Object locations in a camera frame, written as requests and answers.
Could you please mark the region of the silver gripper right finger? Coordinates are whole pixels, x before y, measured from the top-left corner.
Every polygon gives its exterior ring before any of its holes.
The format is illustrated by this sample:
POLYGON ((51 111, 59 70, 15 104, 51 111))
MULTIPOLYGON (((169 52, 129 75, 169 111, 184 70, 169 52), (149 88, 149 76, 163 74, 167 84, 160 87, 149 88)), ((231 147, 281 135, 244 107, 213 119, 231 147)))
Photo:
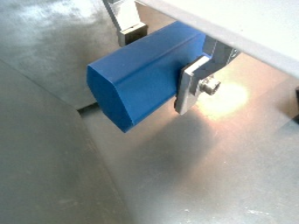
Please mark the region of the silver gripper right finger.
POLYGON ((200 57, 188 64, 180 73, 175 111, 183 115, 195 105, 200 94, 213 95, 220 82, 213 74, 239 56, 239 50, 207 36, 200 57))

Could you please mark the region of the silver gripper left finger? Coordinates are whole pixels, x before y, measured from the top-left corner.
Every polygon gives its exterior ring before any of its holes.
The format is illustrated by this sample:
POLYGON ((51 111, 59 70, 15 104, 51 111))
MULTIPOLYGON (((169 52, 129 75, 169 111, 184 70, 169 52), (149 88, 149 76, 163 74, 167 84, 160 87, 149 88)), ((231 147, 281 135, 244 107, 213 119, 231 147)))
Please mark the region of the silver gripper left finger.
POLYGON ((139 17, 135 0, 101 0, 113 25, 117 43, 127 46, 147 35, 148 25, 139 17))

